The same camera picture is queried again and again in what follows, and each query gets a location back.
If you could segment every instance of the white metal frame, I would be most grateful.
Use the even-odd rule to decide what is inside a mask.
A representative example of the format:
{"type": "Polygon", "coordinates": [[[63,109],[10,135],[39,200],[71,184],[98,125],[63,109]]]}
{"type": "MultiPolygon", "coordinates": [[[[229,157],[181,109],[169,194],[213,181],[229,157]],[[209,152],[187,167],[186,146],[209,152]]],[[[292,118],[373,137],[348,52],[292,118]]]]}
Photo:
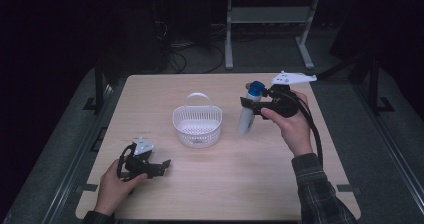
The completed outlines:
{"type": "Polygon", "coordinates": [[[314,20],[319,0],[312,0],[306,7],[233,7],[232,0],[227,5],[227,37],[225,40],[225,68],[232,70],[233,51],[231,46],[232,23],[304,23],[305,29],[296,37],[296,43],[307,69],[313,69],[314,64],[306,48],[306,39],[314,20]]]}

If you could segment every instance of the hand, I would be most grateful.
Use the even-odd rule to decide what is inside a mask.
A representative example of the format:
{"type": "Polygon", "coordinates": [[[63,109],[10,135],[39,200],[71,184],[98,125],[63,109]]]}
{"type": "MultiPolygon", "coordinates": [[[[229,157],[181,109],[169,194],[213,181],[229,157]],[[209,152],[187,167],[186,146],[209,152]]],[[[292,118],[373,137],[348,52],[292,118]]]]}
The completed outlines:
{"type": "MultiPolygon", "coordinates": [[[[294,93],[305,103],[308,103],[305,94],[299,92],[294,93]]],[[[280,127],[281,136],[295,157],[313,152],[310,139],[310,128],[300,111],[290,118],[285,118],[268,108],[262,108],[261,113],[280,127]]]]}
{"type": "Polygon", "coordinates": [[[103,174],[94,211],[111,216],[131,190],[147,179],[147,174],[144,173],[131,181],[123,182],[118,178],[117,169],[118,160],[115,160],[103,174]]]}

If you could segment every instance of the white bottle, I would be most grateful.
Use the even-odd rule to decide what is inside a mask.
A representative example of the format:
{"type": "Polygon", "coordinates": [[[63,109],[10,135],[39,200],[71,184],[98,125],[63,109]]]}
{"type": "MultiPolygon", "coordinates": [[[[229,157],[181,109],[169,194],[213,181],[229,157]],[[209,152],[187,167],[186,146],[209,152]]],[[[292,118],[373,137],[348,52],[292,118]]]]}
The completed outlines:
{"type": "MultiPolygon", "coordinates": [[[[246,98],[254,102],[259,102],[262,97],[262,92],[265,89],[265,85],[261,82],[254,81],[250,83],[249,89],[247,91],[246,98]]],[[[250,131],[252,127],[253,120],[255,115],[253,110],[250,108],[243,107],[241,110],[240,120],[237,126],[237,132],[240,135],[244,135],[250,131]]]]}

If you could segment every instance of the plastic basket handle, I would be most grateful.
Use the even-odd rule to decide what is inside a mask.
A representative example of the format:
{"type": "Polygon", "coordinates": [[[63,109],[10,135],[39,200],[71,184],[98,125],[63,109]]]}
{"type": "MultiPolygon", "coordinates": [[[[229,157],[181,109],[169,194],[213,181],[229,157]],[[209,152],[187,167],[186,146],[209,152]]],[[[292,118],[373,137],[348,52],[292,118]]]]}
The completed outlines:
{"type": "Polygon", "coordinates": [[[187,101],[188,101],[188,99],[190,99],[191,97],[195,97],[195,96],[201,96],[201,97],[204,97],[204,98],[206,98],[206,99],[209,101],[209,106],[212,106],[212,105],[213,105],[213,104],[212,104],[212,100],[211,100],[208,96],[206,96],[205,94],[203,94],[203,93],[201,93],[201,92],[193,92],[193,93],[191,93],[190,95],[188,95],[188,96],[186,97],[186,100],[185,100],[184,106],[187,106],[187,101]]]}

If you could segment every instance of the person's left hand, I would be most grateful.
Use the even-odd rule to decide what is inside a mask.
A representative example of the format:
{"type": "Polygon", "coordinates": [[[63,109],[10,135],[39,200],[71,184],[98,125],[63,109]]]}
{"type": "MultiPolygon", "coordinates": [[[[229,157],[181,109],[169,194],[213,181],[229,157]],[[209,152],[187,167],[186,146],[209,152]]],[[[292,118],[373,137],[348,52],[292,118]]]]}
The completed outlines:
{"type": "Polygon", "coordinates": [[[103,174],[94,211],[111,216],[131,190],[147,179],[147,174],[143,173],[128,182],[123,182],[118,178],[117,169],[118,160],[115,160],[103,174]]]}

